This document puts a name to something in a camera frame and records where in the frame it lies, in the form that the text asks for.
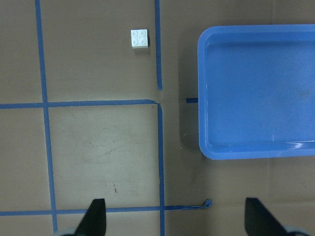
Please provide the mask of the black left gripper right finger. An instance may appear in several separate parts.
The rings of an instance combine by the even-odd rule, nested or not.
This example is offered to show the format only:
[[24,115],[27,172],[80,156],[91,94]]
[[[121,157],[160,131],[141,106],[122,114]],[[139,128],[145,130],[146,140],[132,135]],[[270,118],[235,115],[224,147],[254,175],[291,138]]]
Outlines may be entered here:
[[246,198],[245,231],[249,236],[286,236],[287,231],[258,198]]

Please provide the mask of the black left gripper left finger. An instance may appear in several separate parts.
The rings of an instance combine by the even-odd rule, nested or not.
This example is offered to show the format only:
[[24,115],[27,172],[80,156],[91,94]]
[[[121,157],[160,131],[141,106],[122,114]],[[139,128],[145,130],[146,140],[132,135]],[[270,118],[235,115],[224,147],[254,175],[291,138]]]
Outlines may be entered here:
[[106,234],[105,199],[94,199],[76,228],[75,236],[104,236]]

